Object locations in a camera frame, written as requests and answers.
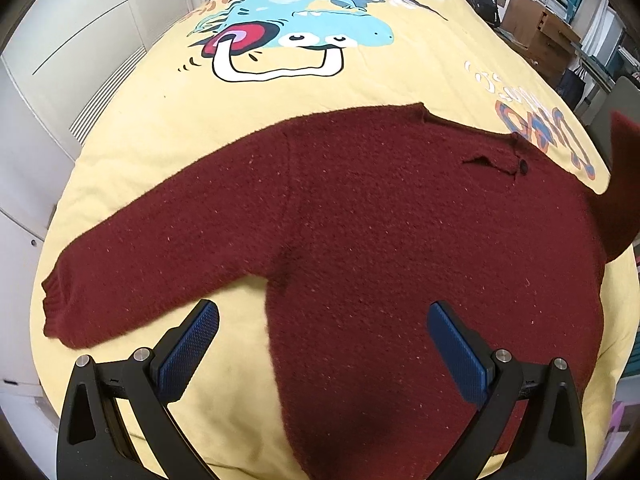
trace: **louvered vent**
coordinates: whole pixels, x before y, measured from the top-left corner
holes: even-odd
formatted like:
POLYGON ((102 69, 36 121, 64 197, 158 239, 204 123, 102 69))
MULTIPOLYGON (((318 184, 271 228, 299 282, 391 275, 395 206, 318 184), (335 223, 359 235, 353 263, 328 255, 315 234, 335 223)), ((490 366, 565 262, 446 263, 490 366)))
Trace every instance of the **louvered vent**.
POLYGON ((111 74, 110 78, 103 83, 99 90, 91 97, 89 102, 84 106, 79 113, 76 120, 71 124, 69 130, 74 138, 80 143, 84 144, 86 136, 94 127, 95 121, 98 120, 100 114, 104 111, 111 101, 111 98, 116 93, 118 87, 123 81, 133 72, 138 62, 146 54, 144 46, 137 49, 131 56, 129 56, 118 69, 111 74))

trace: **bed sheet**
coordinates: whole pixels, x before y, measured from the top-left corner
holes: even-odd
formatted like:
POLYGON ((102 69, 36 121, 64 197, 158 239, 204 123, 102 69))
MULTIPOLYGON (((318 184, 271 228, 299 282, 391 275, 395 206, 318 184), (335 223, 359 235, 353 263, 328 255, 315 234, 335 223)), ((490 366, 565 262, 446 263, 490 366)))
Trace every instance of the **bed sheet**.
MULTIPOLYGON (((31 344, 55 409, 79 354, 99 362, 126 358, 153 346, 192 307, 81 351, 45 338, 40 283, 74 238, 255 130, 314 112, 414 102, 469 126, 517 131, 596 192, 607 186, 606 167, 569 108, 464 0, 208 0, 175 23, 89 134, 42 250, 31 344)), ((170 406, 222 480, 306 479, 280 418, 265 284, 248 277, 210 295, 220 307, 220 332, 184 397, 170 406)), ((601 298, 604 333, 582 407, 590 469, 638 326, 631 250, 606 267, 601 298)), ((128 404, 122 409, 143 461, 160 472, 128 404)))

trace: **cartoon eye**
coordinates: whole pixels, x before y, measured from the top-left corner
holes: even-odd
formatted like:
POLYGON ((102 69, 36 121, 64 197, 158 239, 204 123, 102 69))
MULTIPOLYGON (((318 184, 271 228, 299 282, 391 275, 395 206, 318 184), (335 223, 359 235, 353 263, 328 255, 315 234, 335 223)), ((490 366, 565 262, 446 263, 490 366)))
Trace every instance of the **cartoon eye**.
POLYGON ((311 32, 292 32, 281 37, 278 43, 281 46, 313 46, 319 41, 320 38, 311 32))
POLYGON ((340 48, 348 48, 352 46, 358 46, 358 42, 349 36, 344 34, 337 34, 335 36, 327 36, 324 38, 327 44, 339 46, 340 48))

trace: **drawer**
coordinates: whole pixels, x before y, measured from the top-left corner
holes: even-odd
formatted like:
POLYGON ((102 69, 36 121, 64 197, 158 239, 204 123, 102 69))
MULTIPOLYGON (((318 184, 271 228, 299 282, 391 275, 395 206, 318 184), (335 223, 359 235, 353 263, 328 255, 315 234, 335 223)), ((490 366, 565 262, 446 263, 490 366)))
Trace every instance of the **drawer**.
POLYGON ((545 11, 538 25, 538 30, 572 54, 572 56, 575 55, 575 49, 572 47, 571 42, 580 43, 580 36, 555 14, 545 11))
POLYGON ((527 50, 529 57, 556 72, 564 72, 574 57, 574 54, 567 52, 542 32, 535 34, 527 50))

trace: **sweater sleeve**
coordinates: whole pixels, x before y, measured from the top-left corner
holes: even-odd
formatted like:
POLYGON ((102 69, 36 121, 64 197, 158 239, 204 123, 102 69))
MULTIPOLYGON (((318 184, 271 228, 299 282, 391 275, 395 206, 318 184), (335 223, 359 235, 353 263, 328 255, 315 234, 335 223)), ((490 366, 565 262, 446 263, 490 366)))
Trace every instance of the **sweater sleeve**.
POLYGON ((289 195, 277 126, 194 162, 62 251, 42 284, 45 335, 93 346, 241 276, 269 278, 289 195))

